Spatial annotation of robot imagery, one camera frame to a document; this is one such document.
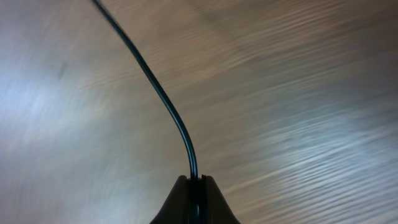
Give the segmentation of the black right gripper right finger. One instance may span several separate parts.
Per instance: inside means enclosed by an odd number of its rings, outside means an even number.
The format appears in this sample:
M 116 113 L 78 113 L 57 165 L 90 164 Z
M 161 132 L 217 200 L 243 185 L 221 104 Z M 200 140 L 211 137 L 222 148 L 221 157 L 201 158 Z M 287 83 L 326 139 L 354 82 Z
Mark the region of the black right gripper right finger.
M 200 219 L 206 224 L 240 224 L 210 175 L 202 175 Z

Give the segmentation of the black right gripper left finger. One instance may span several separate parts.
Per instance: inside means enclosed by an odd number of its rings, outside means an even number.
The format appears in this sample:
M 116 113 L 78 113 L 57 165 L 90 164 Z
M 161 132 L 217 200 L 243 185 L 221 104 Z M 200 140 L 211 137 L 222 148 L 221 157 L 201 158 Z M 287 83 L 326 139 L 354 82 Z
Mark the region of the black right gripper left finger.
M 184 175 L 177 178 L 163 206 L 150 224 L 188 224 L 187 180 Z

